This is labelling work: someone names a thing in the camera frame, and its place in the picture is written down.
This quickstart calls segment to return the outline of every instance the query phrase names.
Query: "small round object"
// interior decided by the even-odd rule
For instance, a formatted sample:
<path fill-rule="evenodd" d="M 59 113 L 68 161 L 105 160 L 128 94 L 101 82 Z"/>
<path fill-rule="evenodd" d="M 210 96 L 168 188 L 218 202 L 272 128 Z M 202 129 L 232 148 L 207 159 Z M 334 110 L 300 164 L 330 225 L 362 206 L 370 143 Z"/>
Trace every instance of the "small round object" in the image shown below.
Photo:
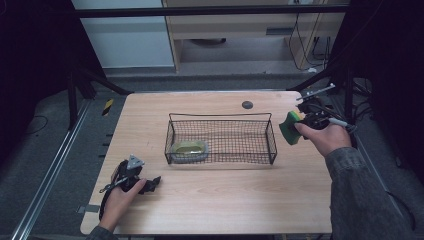
<path fill-rule="evenodd" d="M 244 109 L 251 109 L 251 108 L 253 108 L 253 103 L 252 103 L 251 101 L 244 101 L 244 102 L 241 104 L 241 106 L 242 106 Z"/>

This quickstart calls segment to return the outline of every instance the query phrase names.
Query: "sponge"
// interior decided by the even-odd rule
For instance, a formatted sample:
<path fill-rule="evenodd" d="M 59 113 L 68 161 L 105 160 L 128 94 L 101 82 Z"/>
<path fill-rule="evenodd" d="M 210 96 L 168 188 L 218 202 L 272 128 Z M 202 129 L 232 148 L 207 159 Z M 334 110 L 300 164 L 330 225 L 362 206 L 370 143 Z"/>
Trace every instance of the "sponge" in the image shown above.
<path fill-rule="evenodd" d="M 299 112 L 290 111 L 287 113 L 286 120 L 279 125 L 281 133 L 290 145 L 296 144 L 302 136 L 294 127 L 294 124 L 302 119 Z"/>

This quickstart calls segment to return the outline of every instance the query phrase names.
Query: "hand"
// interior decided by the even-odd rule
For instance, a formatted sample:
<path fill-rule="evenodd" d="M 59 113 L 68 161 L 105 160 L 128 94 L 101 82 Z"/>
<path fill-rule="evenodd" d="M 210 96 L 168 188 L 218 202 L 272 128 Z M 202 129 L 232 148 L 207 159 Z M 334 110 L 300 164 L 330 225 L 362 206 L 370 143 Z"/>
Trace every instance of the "hand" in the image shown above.
<path fill-rule="evenodd" d="M 324 157 L 338 148 L 352 146 L 350 136 L 342 126 L 330 123 L 322 130 L 312 129 L 302 123 L 295 123 L 294 126 L 300 134 L 311 140 Z"/>
<path fill-rule="evenodd" d="M 99 226 L 113 232 L 119 219 L 126 213 L 128 207 L 146 184 L 146 179 L 140 179 L 128 192 L 115 187 L 109 195 L 105 205 L 105 212 Z"/>

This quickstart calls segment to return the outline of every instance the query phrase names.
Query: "black wire basket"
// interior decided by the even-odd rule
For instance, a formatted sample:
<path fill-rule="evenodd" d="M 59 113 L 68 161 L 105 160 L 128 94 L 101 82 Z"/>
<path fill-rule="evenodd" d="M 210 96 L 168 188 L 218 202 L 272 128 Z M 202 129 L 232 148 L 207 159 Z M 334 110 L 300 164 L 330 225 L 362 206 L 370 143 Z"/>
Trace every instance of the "black wire basket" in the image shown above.
<path fill-rule="evenodd" d="M 169 114 L 168 164 L 237 162 L 273 164 L 277 147 L 271 113 Z"/>

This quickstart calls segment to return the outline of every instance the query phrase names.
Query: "gray sleeve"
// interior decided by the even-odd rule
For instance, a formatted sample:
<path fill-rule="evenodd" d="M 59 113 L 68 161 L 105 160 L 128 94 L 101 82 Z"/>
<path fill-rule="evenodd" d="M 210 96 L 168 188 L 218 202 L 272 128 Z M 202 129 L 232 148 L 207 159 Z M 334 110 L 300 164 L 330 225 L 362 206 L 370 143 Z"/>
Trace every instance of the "gray sleeve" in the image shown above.
<path fill-rule="evenodd" d="M 333 180 L 333 239 L 415 239 L 407 218 L 395 209 L 358 150 L 337 149 L 325 162 Z"/>
<path fill-rule="evenodd" d="M 86 240 L 118 240 L 118 238 L 108 230 L 96 226 L 87 236 Z"/>

